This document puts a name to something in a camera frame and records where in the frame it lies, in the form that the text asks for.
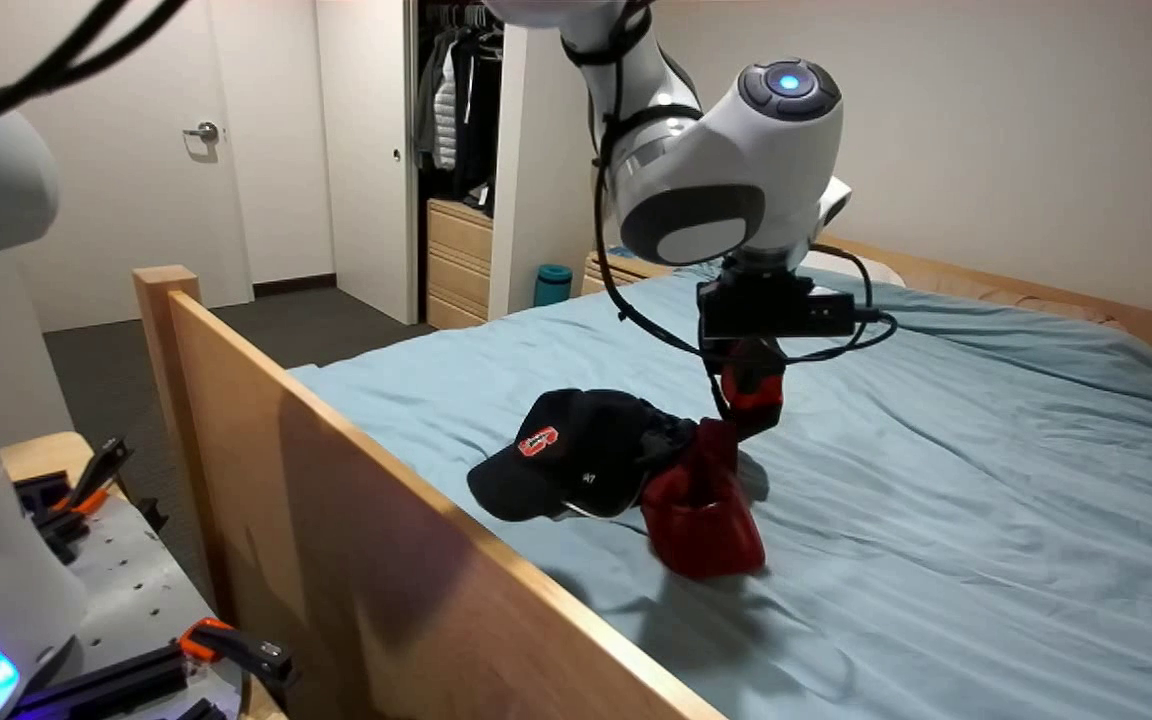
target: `door handle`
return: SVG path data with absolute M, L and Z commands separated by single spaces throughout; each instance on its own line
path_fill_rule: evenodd
M 222 124 L 200 121 L 198 127 L 186 127 L 186 137 L 191 137 L 200 144 L 222 144 Z

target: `dark floor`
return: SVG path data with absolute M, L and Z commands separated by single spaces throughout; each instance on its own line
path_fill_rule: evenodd
M 222 306 L 218 315 L 286 366 L 346 360 L 415 336 L 415 329 L 337 288 L 277 292 L 257 302 Z M 186 567 L 198 567 L 189 486 L 168 447 L 139 322 L 49 333 L 49 352 L 77 433 L 89 435 L 94 447 L 107 435 L 128 439 L 134 460 L 121 470 L 128 495 L 159 498 L 168 514 L 165 545 Z

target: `black cap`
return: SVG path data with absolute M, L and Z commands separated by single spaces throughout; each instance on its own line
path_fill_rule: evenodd
M 616 514 L 669 467 L 689 429 L 629 390 L 546 390 L 518 439 L 470 470 L 470 486 L 501 519 L 562 514 L 570 505 Z

